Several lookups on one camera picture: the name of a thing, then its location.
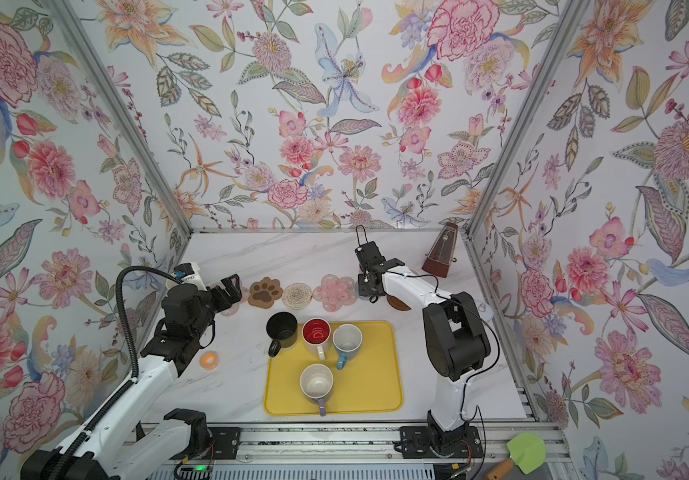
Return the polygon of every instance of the white table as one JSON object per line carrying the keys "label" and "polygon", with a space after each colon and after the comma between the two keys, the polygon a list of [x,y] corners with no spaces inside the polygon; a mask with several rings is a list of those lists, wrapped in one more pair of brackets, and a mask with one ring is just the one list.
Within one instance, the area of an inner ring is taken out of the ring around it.
{"label": "white table", "polygon": [[[369,233],[382,255],[402,260],[417,272],[425,260],[437,231]],[[355,233],[240,233],[195,234],[187,248],[185,262],[201,267],[206,284],[238,274],[243,286],[250,286],[264,276],[279,279],[281,286],[295,282],[307,283],[311,288],[320,285],[323,275],[350,276],[357,279],[358,263],[354,250]],[[455,257],[448,278],[440,279],[440,287],[452,293],[466,291],[476,301],[483,300],[473,268],[461,239],[457,241]],[[427,410],[435,397],[437,373],[426,355],[421,312],[399,312],[381,298],[375,304],[358,300],[338,312],[327,312],[323,304],[311,304],[294,315],[299,322],[320,316],[332,322],[387,320],[395,330],[400,380],[403,384],[403,406],[396,412],[357,415],[269,416],[264,411],[264,387],[267,381],[270,340],[265,332],[269,317],[286,310],[278,300],[271,309],[264,310],[242,303],[233,316],[216,316],[216,339],[209,350],[215,350],[220,363],[217,369],[203,370],[199,355],[181,378],[155,402],[143,422],[159,422],[173,408],[190,408],[205,412],[209,422],[352,422],[374,420],[426,420]],[[496,357],[495,341],[491,355],[485,360],[488,367]],[[203,342],[210,337],[205,334]],[[477,376],[468,387],[466,408],[471,412],[480,406],[484,418],[525,418],[520,396],[515,388],[507,359],[499,358],[496,367]]]}

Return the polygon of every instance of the mug handle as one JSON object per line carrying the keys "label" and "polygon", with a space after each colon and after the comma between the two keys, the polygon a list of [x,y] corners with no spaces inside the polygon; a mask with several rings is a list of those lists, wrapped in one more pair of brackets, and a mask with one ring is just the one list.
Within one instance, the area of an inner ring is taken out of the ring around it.
{"label": "mug handle", "polygon": [[274,358],[280,352],[281,352],[281,343],[277,340],[273,340],[272,343],[270,344],[270,350],[268,351],[270,358]]}

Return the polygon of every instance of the green spatula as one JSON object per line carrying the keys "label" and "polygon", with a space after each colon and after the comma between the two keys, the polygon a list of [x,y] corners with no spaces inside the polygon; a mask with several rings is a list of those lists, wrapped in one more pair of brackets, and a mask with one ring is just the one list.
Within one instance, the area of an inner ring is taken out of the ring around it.
{"label": "green spatula", "polygon": [[547,448],[544,440],[533,433],[524,432],[507,442],[509,458],[495,466],[485,476],[485,480],[501,480],[512,472],[515,466],[526,475],[530,474],[544,463],[547,458]]}

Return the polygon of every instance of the wall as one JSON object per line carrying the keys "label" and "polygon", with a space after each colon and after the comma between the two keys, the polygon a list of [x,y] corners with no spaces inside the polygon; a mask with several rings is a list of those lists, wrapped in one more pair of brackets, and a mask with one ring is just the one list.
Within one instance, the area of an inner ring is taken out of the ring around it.
{"label": "wall", "polygon": [[[126,374],[119,270],[168,269],[182,248],[107,111],[38,2],[0,2],[0,478]],[[162,286],[125,286],[141,332]]]}
{"label": "wall", "polygon": [[583,477],[689,479],[689,2],[592,4],[475,246]]}
{"label": "wall", "polygon": [[216,230],[464,220],[562,2],[71,4],[193,226]]}

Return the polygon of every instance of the brown wooden metronome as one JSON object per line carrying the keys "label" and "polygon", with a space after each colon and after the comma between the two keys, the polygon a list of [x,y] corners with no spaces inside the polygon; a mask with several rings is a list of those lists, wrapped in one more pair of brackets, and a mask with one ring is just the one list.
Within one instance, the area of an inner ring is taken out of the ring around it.
{"label": "brown wooden metronome", "polygon": [[448,269],[451,262],[456,262],[453,258],[453,249],[456,246],[456,233],[459,232],[459,227],[456,224],[447,223],[443,226],[443,230],[438,235],[432,250],[427,254],[427,260],[424,261],[424,270],[427,274],[435,276],[448,276]]}

